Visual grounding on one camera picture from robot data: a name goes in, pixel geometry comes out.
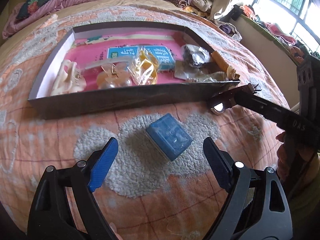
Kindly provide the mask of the person's right hand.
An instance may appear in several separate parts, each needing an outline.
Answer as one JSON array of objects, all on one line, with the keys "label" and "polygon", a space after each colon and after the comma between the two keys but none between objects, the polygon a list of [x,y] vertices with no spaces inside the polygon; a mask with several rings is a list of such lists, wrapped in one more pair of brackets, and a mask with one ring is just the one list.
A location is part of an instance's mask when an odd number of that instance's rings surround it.
[{"label": "person's right hand", "polygon": [[287,176],[289,175],[290,171],[290,165],[287,160],[287,152],[285,150],[284,146],[284,137],[285,137],[286,132],[282,132],[279,135],[276,136],[276,139],[281,142],[282,144],[277,150],[277,174],[281,181],[285,181]]}]

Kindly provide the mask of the person's left hand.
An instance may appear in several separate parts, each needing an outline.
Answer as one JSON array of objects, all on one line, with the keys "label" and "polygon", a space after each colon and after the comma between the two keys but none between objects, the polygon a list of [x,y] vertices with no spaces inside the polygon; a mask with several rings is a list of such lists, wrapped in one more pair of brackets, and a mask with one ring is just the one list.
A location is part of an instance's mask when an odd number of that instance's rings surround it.
[{"label": "person's left hand", "polygon": [[113,230],[114,234],[116,235],[118,240],[123,240],[123,238],[117,233],[117,228],[114,223],[109,224],[110,228]]}]

